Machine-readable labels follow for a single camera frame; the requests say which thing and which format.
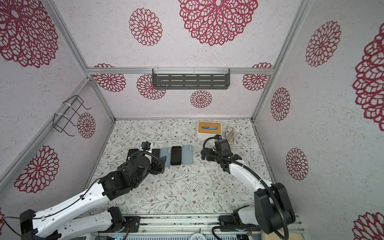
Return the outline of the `black phone pale green case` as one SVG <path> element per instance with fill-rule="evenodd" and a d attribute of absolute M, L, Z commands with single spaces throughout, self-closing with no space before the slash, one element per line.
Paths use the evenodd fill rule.
<path fill-rule="evenodd" d="M 139 150 L 139 149 L 129 149 L 126 160 L 128 161 L 129 158 L 130 158 L 130 156 L 131 156 L 133 153 L 137 152 L 138 150 Z"/>

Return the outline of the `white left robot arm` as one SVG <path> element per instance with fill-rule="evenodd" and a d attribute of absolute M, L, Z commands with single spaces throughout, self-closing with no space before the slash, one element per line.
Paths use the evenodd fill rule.
<path fill-rule="evenodd" d="M 87 190 L 45 210 L 21 213 L 21 238 L 70 240 L 94 232 L 121 231 L 127 224 L 118 207 L 88 217 L 81 215 L 137 188 L 152 169 L 151 163 L 143 154 L 134 153 L 116 171 L 96 180 Z"/>

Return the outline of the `black phone blue frame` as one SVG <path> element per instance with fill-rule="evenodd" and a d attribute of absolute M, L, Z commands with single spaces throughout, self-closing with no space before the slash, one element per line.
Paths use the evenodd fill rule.
<path fill-rule="evenodd" d="M 182 147 L 173 146 L 171 147 L 171 165 L 179 166 L 182 164 Z"/>

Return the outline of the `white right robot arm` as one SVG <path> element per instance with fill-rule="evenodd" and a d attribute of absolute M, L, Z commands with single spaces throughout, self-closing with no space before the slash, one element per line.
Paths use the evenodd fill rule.
<path fill-rule="evenodd" d="M 234 154 L 226 139 L 217 135 L 209 140 L 215 140 L 215 146 L 210 149 L 203 144 L 201 155 L 203 160 L 219 164 L 222 170 L 237 178 L 253 193 L 254 204 L 234 210 L 230 217 L 220 217 L 220 230 L 254 230 L 266 234 L 275 233 L 280 239 L 289 238 L 288 225 L 296 221 L 296 216 L 285 186 L 272 183 L 260 177 L 243 161 L 242 157 Z"/>

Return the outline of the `light blue phone case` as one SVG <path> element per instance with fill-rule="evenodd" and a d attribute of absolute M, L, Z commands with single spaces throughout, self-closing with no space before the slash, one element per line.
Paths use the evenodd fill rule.
<path fill-rule="evenodd" d="M 182 165 L 191 165 L 193 163 L 193 146 L 183 145 L 182 146 Z"/>

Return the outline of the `pale blue phone case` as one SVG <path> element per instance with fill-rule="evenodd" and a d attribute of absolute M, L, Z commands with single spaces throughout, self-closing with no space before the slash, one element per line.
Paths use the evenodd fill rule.
<path fill-rule="evenodd" d="M 164 147 L 160 149 L 160 158 L 166 157 L 165 168 L 171 165 L 171 147 Z"/>

